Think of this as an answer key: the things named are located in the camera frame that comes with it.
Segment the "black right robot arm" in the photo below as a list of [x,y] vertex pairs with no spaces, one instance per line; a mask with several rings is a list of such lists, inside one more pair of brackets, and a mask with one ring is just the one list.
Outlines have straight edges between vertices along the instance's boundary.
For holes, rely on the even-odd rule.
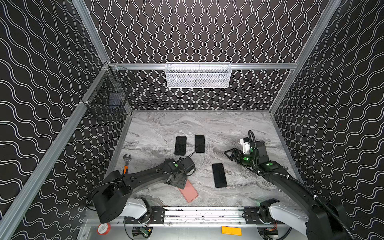
[[265,143],[257,141],[253,131],[249,130],[240,144],[241,149],[225,151],[226,157],[278,187],[300,207],[296,210],[277,199],[266,200],[260,203],[256,213],[245,214],[247,221],[256,220],[263,224],[282,222],[309,240],[354,239],[346,224],[347,215],[342,205],[334,205],[315,194],[281,164],[270,160]]

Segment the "light blue phone case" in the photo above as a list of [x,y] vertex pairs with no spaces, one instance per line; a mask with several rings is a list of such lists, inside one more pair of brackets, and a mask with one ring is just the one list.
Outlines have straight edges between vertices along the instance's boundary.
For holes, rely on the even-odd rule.
[[195,135],[195,152],[205,153],[206,152],[206,141],[204,135]]

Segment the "black smartphone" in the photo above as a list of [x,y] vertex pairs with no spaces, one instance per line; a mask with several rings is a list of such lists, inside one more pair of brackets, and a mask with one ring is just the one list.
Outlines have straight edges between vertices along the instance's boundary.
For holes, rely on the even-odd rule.
[[226,188],[228,186],[225,169],[223,164],[212,164],[213,176],[216,188]]

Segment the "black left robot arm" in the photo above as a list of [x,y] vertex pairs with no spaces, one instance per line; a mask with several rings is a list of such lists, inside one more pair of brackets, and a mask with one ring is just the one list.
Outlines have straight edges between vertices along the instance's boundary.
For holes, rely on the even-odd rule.
[[156,184],[166,184],[184,189],[189,173],[196,169],[193,160],[187,156],[165,159],[151,169],[120,174],[111,172],[100,185],[89,193],[101,224],[107,224],[118,217],[128,217],[138,223],[146,223],[152,214],[152,208],[144,198],[132,199],[131,196]]

